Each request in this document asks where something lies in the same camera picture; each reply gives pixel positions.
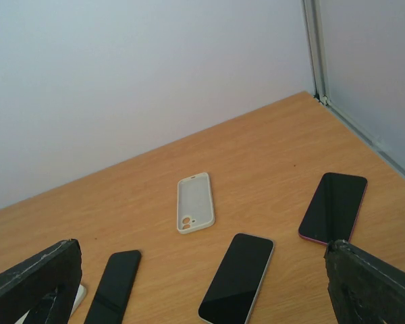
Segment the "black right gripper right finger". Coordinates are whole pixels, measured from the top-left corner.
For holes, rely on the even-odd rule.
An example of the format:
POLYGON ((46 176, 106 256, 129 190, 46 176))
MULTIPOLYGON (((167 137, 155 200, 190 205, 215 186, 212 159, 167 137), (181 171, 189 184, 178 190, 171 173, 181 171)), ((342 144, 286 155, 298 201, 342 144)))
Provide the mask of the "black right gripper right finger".
POLYGON ((405 272, 345 240, 324 258, 338 323, 405 323, 405 272))

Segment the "black phone silver edge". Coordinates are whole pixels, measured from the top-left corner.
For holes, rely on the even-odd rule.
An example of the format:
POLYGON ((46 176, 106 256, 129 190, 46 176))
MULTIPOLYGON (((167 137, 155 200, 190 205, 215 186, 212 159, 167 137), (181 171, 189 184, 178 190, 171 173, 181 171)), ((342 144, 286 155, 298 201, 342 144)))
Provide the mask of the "black phone silver edge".
POLYGON ((236 234, 198 308, 205 323, 249 321, 271 256, 274 241, 236 234))

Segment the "black phone dark edge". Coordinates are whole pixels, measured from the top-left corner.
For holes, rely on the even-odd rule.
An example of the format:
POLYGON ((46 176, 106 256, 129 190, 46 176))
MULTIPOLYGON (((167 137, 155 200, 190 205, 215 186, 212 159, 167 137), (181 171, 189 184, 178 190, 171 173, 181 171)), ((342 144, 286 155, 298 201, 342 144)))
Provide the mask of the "black phone dark edge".
POLYGON ((141 258, 139 250, 109 257, 84 323, 122 323, 141 258))

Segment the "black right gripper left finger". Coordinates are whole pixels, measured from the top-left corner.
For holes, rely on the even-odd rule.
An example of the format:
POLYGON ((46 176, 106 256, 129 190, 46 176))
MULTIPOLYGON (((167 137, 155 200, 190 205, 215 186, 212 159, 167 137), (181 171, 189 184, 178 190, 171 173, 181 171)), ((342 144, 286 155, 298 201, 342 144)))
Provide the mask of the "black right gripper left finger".
POLYGON ((67 323, 81 279, 79 242, 58 241, 0 273, 0 323, 67 323))

